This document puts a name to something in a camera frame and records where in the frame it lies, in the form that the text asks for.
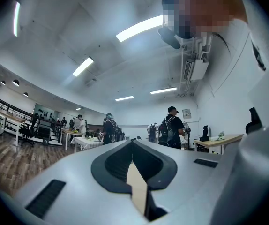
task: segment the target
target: office chair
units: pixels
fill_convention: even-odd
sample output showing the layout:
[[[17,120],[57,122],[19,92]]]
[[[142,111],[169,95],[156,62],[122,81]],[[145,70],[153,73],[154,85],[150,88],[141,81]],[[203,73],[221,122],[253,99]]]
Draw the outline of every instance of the office chair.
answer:
[[[30,143],[33,147],[33,142],[31,140],[29,140],[28,138],[32,138],[35,135],[35,124],[37,122],[39,115],[36,113],[32,119],[32,123],[31,123],[31,127],[29,129],[29,125],[27,124],[27,128],[25,127],[25,125],[23,126],[23,128],[19,129],[19,132],[23,134],[23,137],[25,137],[25,139],[21,139],[23,140],[23,142],[21,143],[21,146],[23,145],[23,143]]]
[[[251,132],[254,132],[254,131],[257,131],[259,130],[260,128],[262,128],[262,122],[255,110],[255,108],[250,108],[249,109],[250,113],[251,113],[251,122],[249,122],[247,125],[246,125],[246,134],[249,134]]]

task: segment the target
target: vent slot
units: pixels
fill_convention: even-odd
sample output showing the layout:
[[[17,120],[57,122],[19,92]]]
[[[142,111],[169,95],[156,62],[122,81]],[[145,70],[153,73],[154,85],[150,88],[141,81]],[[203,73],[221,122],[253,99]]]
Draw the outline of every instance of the vent slot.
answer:
[[[27,205],[26,210],[33,215],[43,218],[46,212],[49,210],[55,199],[58,197],[65,182],[52,180],[37,196],[34,200]]]
[[[194,161],[194,163],[197,163],[197,164],[200,164],[200,165],[203,165],[203,166],[207,166],[207,167],[212,167],[212,168],[215,168],[218,165],[218,162],[213,162],[213,161],[200,159],[200,158],[196,159]]]

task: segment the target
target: wooden floor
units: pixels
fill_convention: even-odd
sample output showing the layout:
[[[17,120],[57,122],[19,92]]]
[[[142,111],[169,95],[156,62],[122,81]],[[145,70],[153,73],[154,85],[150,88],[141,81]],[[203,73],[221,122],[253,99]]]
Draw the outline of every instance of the wooden floor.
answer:
[[[62,147],[40,143],[34,143],[34,148],[29,143],[16,148],[14,142],[13,135],[0,136],[0,189],[10,196],[44,169],[74,152],[73,148],[65,151]]]

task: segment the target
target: black backpack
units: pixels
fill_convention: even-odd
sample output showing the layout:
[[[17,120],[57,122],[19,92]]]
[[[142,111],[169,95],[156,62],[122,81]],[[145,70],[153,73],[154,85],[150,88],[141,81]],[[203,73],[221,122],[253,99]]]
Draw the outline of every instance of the black backpack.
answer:
[[[169,120],[166,118],[161,123],[161,125],[158,128],[158,144],[164,143],[168,144],[173,139],[174,133],[172,130],[171,121],[176,118],[175,116],[172,116]]]
[[[155,127],[155,125],[151,125],[150,129],[149,129],[149,134],[150,135],[155,135],[157,128]]]
[[[112,125],[113,125],[113,133],[111,134],[111,135],[109,135],[110,136],[110,140],[111,140],[111,142],[113,143],[115,143],[115,142],[117,142],[118,141],[118,137],[117,137],[117,135],[118,135],[118,125],[117,125],[117,123],[115,122],[115,121],[113,121],[113,120],[108,120],[110,123],[112,123]]]

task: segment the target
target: frame on wall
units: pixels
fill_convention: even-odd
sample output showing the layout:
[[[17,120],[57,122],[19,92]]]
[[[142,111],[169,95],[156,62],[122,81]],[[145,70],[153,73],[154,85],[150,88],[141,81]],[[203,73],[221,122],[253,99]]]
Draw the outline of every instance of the frame on wall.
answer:
[[[183,119],[190,119],[191,116],[191,110],[190,109],[184,109],[182,110]]]

